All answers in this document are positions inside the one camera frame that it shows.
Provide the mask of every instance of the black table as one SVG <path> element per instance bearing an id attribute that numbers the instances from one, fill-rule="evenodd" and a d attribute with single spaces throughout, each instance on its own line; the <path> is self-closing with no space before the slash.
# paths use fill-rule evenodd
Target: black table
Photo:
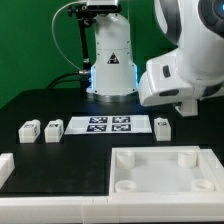
<path id="1" fill-rule="evenodd" d="M 0 153 L 14 153 L 15 171 L 0 197 L 108 195 L 112 147 L 186 146 L 211 148 L 224 160 L 224 98 L 199 103 L 198 117 L 182 118 L 173 105 L 143 108 L 138 100 L 121 104 L 94 102 L 79 89 L 30 90 L 19 94 L 0 110 Z M 63 136 L 47 144 L 44 129 L 50 120 L 72 116 L 149 115 L 167 118 L 171 142 L 157 142 L 152 134 Z M 41 135 L 34 144 L 20 144 L 18 130 L 25 121 L 38 119 Z"/>

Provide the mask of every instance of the small white cube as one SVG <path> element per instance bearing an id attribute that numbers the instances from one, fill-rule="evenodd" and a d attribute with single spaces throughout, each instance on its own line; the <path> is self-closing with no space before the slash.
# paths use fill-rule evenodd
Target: small white cube
<path id="1" fill-rule="evenodd" d="M 33 143 L 40 135 L 40 121 L 32 120 L 27 121 L 19 129 L 19 141 L 20 143 Z"/>
<path id="2" fill-rule="evenodd" d="M 157 141 L 171 141 L 171 127 L 167 119 L 155 119 L 154 131 Z"/>
<path id="3" fill-rule="evenodd" d="M 62 120 L 50 121 L 44 130 L 45 140 L 47 143 L 60 142 L 64 133 L 64 125 Z"/>
<path id="4" fill-rule="evenodd" d="M 12 153 L 3 153 L 0 155 L 0 189 L 15 169 Z"/>

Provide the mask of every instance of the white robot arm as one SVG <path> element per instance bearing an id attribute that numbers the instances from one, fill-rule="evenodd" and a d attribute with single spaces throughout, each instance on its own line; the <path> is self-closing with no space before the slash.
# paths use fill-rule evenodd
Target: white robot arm
<path id="1" fill-rule="evenodd" d="M 118 0 L 89 0 L 87 8 L 95 17 L 96 62 L 91 69 L 90 98 L 123 102 L 137 97 L 137 67 L 132 60 L 130 24 L 113 10 Z M 99 13 L 109 10 L 109 14 Z"/>
<path id="2" fill-rule="evenodd" d="M 147 62 L 140 80 L 143 106 L 224 95 L 224 0 L 154 0 L 155 15 L 178 49 Z M 183 116 L 197 110 L 181 111 Z"/>

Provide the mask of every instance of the triangle warning sticker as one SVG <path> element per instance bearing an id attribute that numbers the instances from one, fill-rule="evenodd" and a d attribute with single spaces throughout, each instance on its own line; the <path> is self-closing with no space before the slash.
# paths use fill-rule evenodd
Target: triangle warning sticker
<path id="1" fill-rule="evenodd" d="M 120 64 L 116 55 L 113 53 L 107 64 Z"/>

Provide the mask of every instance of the white paper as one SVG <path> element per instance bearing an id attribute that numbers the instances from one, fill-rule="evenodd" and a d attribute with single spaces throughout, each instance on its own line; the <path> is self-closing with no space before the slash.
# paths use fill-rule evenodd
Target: white paper
<path id="1" fill-rule="evenodd" d="M 147 115 L 72 117 L 65 135 L 151 133 Z"/>

